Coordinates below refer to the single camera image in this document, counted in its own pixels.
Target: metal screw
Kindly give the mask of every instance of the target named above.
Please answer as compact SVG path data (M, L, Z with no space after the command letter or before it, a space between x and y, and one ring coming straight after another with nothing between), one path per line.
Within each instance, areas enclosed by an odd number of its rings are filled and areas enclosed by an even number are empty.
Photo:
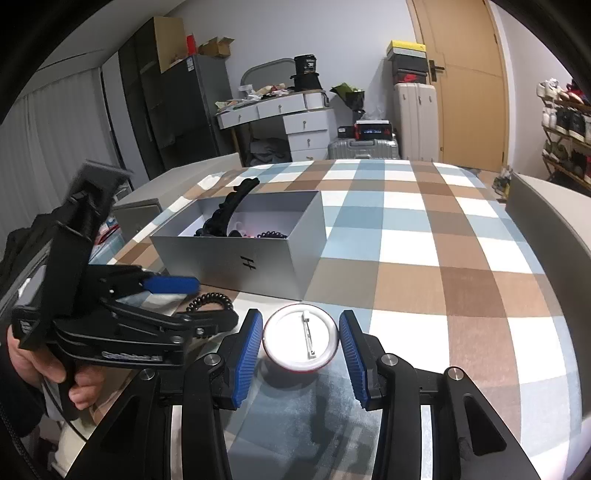
M461 368L458 367L451 367L447 371L447 374L449 375L449 378L451 378L452 380L461 380L462 378L464 378L464 372Z
M152 380L156 372L151 368L144 368L140 373L139 377L142 380Z
M398 363L398 357L392 353L386 353L385 355L382 355L382 362L389 367L393 367Z
M220 357L217 353L210 353L203 357L203 361L206 365L217 365L219 362L222 361L222 357Z

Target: door handle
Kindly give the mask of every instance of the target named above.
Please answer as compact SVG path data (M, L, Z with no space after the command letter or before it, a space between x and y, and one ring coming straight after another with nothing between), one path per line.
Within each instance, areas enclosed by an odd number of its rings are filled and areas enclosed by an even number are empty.
M435 65L435 60L429 60L429 70L431 70L431 81L437 81L437 72L445 72L445 67Z

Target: plaid bedsheet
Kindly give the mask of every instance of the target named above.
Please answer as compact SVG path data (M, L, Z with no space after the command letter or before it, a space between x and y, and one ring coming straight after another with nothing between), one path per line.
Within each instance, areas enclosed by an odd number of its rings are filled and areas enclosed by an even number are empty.
M586 451L579 442L579 376L560 306L511 218L464 169L327 160L209 176L111 263L162 270L150 233L192 200L225 197L250 177L261 181L254 193L322 192L327 242L305 302L335 320L343 309L353 309L365 332L416 368L462 367L542 478L562 479L578 465ZM292 303L225 293L241 317L255 307L267 320ZM169 300L171 312L182 301ZM315 374L280 371L262 348L259 357L248 399L223 417L234 478L370 478L381 414L365 412L354 399L342 352ZM431 478L424 408L422 477Z

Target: silver suitcase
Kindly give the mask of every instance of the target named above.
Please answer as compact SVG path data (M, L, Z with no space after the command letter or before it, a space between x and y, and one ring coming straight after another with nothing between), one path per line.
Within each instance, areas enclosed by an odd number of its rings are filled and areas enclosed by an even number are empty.
M355 140L339 138L329 144L329 159L400 158L398 143L392 140Z

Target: wooden door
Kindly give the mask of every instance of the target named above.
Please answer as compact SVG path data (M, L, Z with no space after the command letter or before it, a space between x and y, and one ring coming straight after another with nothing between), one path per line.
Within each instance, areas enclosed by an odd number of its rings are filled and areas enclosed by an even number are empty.
M508 136L504 60L485 0L413 0L439 104L440 161L500 171Z

